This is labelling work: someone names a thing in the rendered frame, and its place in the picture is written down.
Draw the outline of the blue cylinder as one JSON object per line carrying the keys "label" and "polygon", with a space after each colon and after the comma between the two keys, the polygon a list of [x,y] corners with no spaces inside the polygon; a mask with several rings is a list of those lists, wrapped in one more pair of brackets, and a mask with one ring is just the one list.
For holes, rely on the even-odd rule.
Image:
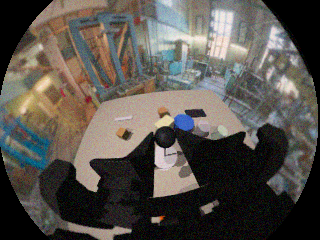
{"label": "blue cylinder", "polygon": [[175,128],[183,129],[183,131],[191,132],[193,127],[195,127],[195,121],[193,121],[191,116],[185,115],[185,113],[180,113],[173,117],[173,131]]}

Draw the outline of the glass coffee press with black handle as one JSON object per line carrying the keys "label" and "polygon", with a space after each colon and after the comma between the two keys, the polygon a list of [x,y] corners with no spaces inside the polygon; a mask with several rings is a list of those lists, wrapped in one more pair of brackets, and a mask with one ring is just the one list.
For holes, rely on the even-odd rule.
{"label": "glass coffee press with black handle", "polygon": [[161,127],[155,133],[155,167],[159,167],[161,171],[171,169],[177,160],[177,151],[172,147],[176,141],[175,132],[171,127]]}

